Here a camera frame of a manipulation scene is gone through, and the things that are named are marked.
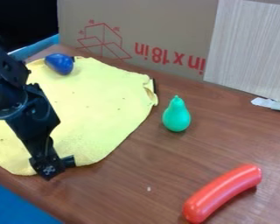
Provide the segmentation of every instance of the red toy sausage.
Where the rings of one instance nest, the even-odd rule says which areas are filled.
[[[184,204],[183,214],[191,223],[201,223],[218,207],[235,195],[258,185],[262,171],[252,164],[244,164],[218,177],[197,191]]]

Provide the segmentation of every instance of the yellow towel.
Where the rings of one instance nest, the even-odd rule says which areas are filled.
[[[77,165],[105,158],[150,113],[158,98],[153,80],[75,57],[68,76],[55,73],[43,59],[27,65],[29,83],[39,83],[56,110],[61,124],[53,131],[54,148],[61,158],[74,155]],[[30,154],[13,131],[0,121],[0,166],[11,173],[32,175]]]

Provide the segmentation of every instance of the wooden table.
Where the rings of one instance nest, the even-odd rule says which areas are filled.
[[[88,56],[56,45],[29,60],[56,52]],[[280,224],[280,112],[253,106],[251,94],[103,61],[157,80],[159,105],[148,119],[100,163],[68,169],[50,182],[0,168],[1,184],[65,223],[186,223],[181,207],[189,195],[254,163],[263,171],[257,190],[235,197],[206,223]],[[161,123],[174,95],[192,113],[185,133],[171,133]]]

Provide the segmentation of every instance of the green plastic pear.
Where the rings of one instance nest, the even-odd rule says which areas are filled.
[[[191,120],[191,115],[186,108],[185,102],[175,95],[163,113],[163,125],[168,130],[180,132],[189,127]]]

